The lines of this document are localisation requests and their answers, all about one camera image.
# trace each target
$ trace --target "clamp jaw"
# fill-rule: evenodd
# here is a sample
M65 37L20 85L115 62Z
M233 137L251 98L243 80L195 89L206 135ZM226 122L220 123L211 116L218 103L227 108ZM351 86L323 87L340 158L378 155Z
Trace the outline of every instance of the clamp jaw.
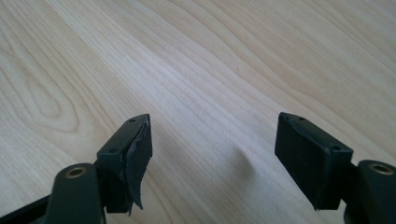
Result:
M0 218L6 223L106 223L108 213L141 209L140 184L152 157L149 115L126 120L97 153L56 175L51 195Z
M396 223L396 168L353 165L353 150L309 120L280 113L275 154L316 210L346 202L346 223Z

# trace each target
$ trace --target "light wood surface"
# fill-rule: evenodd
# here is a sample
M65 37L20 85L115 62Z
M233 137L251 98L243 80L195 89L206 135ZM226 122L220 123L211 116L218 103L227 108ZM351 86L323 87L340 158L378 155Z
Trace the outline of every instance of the light wood surface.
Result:
M274 154L298 114L396 164L396 3L0 2L0 216L150 113L145 209L108 223L343 223Z

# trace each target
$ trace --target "wooden table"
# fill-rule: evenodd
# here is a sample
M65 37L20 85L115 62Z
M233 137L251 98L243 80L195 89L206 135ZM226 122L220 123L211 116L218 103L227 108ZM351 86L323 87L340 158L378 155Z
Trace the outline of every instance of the wooden table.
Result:
M0 216L143 113L145 209L108 223L343 223L275 156L281 111L396 163L394 1L7 0L0 50Z

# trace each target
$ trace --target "wood grain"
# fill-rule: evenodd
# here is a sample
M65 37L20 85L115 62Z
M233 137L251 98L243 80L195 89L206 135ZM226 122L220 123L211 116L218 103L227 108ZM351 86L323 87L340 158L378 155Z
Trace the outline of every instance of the wood grain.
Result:
M281 111L396 164L396 3L0 2L0 216L150 113L145 209L108 223L341 223L274 155Z

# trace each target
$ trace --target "black plastic part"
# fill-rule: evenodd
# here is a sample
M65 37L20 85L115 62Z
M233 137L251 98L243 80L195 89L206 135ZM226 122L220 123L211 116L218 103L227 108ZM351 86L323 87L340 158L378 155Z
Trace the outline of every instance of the black plastic part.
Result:
M370 223L396 223L396 168L380 161L361 161L358 172L358 193Z
M108 213L141 209L140 184L152 157L149 115L128 119L97 153L95 165Z
M356 209L356 207L352 207L349 204L346 205L344 221L346 224L370 224L369 218L363 209Z
M96 168L92 164L69 166L55 177L46 224L66 223L106 223Z
M33 203L0 218L0 224L36 223L46 214L50 196L46 196Z
M280 113L275 154L315 209L337 209L353 150L309 120Z

